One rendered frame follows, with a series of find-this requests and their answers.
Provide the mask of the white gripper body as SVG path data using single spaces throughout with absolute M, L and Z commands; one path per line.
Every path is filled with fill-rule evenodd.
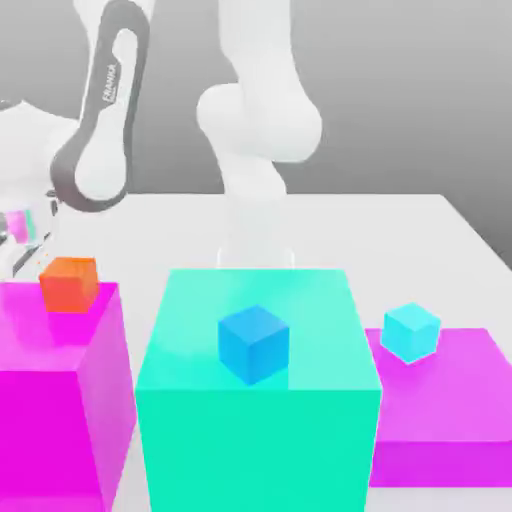
M 28 268 L 28 274 L 41 272 L 49 263 L 52 234 L 47 233 L 41 243 L 21 244 L 13 235 L 0 234 L 0 282 L 10 281 Z

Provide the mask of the small orange cube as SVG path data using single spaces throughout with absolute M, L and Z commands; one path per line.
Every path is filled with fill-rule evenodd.
M 39 282 L 48 312 L 87 313 L 99 292 L 96 260 L 56 257 Z

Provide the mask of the small blue cube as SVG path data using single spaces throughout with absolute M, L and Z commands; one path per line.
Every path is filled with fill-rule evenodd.
M 218 322 L 219 360 L 246 385 L 285 370 L 290 328 L 261 306 L 230 314 Z

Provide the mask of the small cyan cube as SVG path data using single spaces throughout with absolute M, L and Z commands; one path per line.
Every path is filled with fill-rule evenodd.
M 385 313 L 381 345 L 409 365 L 437 350 L 441 319 L 416 303 Z

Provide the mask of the tall large magenta box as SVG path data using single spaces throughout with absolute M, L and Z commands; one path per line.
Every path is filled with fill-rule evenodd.
M 136 406 L 119 288 L 84 314 L 0 284 L 0 512 L 112 512 Z

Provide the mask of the large teal box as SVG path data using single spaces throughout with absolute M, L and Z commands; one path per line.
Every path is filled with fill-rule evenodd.
M 218 324 L 256 305 L 290 360 L 247 385 Z M 381 394 L 341 270 L 172 271 L 136 385 L 151 512 L 364 512 Z

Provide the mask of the low large magenta box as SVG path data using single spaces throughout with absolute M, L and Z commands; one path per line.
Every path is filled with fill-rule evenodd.
M 512 363 L 484 328 L 445 328 L 406 365 L 366 332 L 383 392 L 373 488 L 512 488 Z

